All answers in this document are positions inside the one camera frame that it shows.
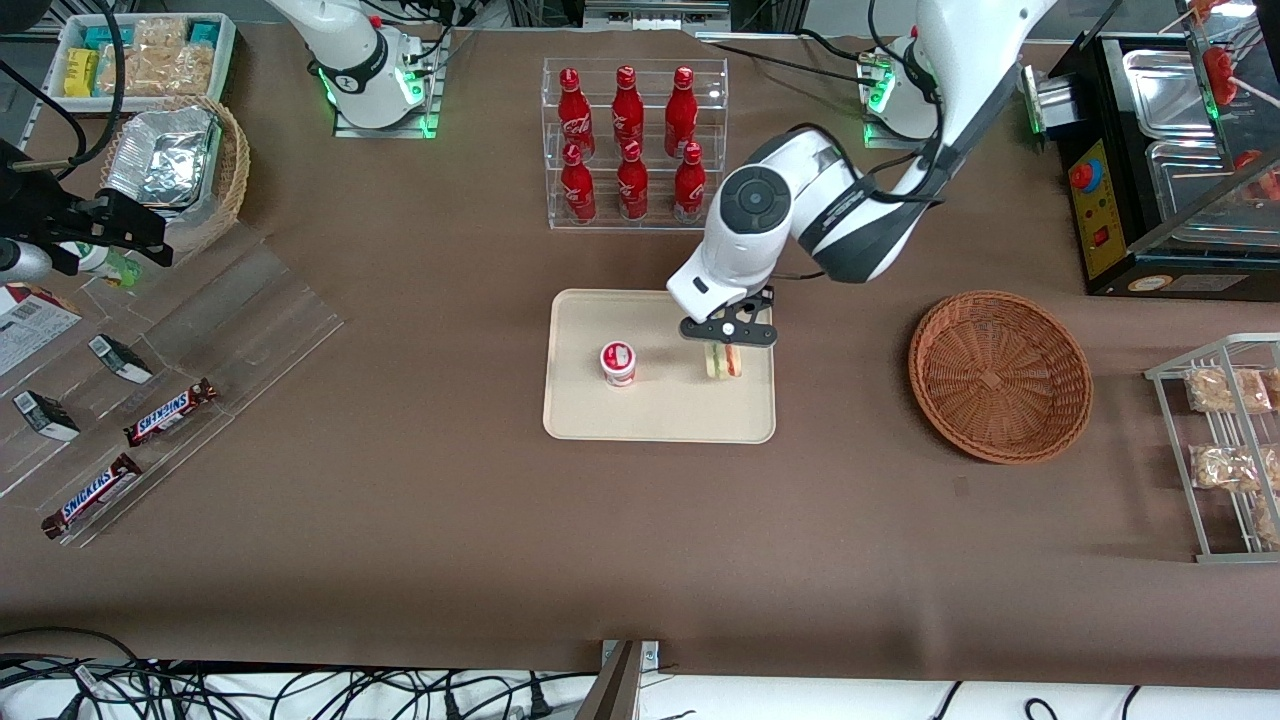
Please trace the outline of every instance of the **small box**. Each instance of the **small box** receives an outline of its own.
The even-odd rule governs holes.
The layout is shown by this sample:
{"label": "small box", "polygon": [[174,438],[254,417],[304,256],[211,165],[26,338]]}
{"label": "small box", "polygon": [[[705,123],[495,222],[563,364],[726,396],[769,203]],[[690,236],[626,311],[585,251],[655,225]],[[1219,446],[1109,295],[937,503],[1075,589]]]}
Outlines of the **small box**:
{"label": "small box", "polygon": [[72,47],[67,51],[67,77],[63,78],[63,92],[68,97],[88,97],[93,92],[93,79],[97,77],[97,50]]}
{"label": "small box", "polygon": [[79,434],[79,428],[72,421],[63,404],[51,397],[27,391],[14,397],[13,404],[31,429],[47,438],[70,442]]}
{"label": "small box", "polygon": [[218,23],[214,22],[197,22],[191,23],[191,41],[189,42],[207,42],[212,46],[218,46]]}
{"label": "small box", "polygon": [[105,334],[93,336],[93,340],[88,341],[88,348],[106,365],[108,370],[131,383],[142,384],[155,375],[151,368],[147,368],[147,364],[136,352],[129,350],[128,345]]}
{"label": "small box", "polygon": [[[120,26],[120,42],[125,46],[133,45],[133,26]],[[102,50],[104,45],[111,44],[111,31],[106,26],[93,26],[84,28],[84,47],[90,50]]]}

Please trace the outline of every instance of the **yellow control panel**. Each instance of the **yellow control panel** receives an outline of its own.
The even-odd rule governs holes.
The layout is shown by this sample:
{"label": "yellow control panel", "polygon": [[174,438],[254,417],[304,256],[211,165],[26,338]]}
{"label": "yellow control panel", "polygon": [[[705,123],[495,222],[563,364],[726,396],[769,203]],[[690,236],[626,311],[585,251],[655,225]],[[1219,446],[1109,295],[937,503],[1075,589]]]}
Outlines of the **yellow control panel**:
{"label": "yellow control panel", "polygon": [[1068,173],[1075,229],[1084,249],[1084,266],[1093,279],[1124,259],[1126,250],[1116,210],[1111,170],[1100,140]]}

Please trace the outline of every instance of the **red coca-cola bottle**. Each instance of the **red coca-cola bottle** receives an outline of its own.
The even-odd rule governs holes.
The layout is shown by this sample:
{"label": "red coca-cola bottle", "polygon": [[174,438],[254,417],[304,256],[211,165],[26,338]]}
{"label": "red coca-cola bottle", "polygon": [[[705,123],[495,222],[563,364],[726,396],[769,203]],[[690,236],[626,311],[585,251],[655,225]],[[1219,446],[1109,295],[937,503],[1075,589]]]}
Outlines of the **red coca-cola bottle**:
{"label": "red coca-cola bottle", "polygon": [[564,186],[564,202],[572,214],[571,220],[584,225],[595,218],[595,186],[591,183],[591,170],[582,164],[582,149],[577,145],[564,145],[561,184]]}
{"label": "red coca-cola bottle", "polygon": [[671,158],[680,158],[685,143],[694,138],[698,127],[698,99],[694,97],[694,70],[676,68],[676,87],[667,100],[667,137],[663,149]]}
{"label": "red coca-cola bottle", "polygon": [[613,137],[618,147],[632,140],[644,150],[644,101],[636,92],[636,70],[631,65],[618,68],[618,92],[613,96]]}
{"label": "red coca-cola bottle", "polygon": [[628,220],[649,214],[649,169],[640,160],[640,143],[632,140],[622,147],[618,165],[618,209]]}
{"label": "red coca-cola bottle", "polygon": [[591,104],[582,95],[577,70],[561,70],[561,128],[564,142],[577,145],[582,150],[582,160],[590,160],[595,154],[595,135],[591,133]]}
{"label": "red coca-cola bottle", "polygon": [[703,146],[698,141],[685,145],[685,161],[676,169],[676,205],[672,214],[676,222],[691,225],[703,211],[703,187],[707,184],[707,170],[703,169]]}

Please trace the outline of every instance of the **beige tray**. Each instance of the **beige tray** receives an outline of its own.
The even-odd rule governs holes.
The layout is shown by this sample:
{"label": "beige tray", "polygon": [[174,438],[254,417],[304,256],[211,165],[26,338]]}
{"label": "beige tray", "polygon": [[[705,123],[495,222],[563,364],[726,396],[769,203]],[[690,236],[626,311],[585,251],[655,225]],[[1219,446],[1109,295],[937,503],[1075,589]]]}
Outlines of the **beige tray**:
{"label": "beige tray", "polygon": [[[663,291],[566,290],[552,302],[543,427],[559,439],[727,442],[773,436],[773,350],[742,347],[742,377],[707,377],[703,343],[680,337],[684,313]],[[769,322],[769,310],[760,314]],[[636,380],[604,382],[599,354],[621,340]]]}

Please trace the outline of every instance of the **red emergency stop button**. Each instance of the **red emergency stop button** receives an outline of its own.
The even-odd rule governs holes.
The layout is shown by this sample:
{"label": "red emergency stop button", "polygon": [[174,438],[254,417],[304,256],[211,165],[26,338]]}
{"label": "red emergency stop button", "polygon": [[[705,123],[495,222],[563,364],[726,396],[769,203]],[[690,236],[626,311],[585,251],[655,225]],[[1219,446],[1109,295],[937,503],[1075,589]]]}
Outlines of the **red emergency stop button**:
{"label": "red emergency stop button", "polygon": [[1084,190],[1093,182],[1093,168],[1088,163],[1071,168],[1071,187]]}

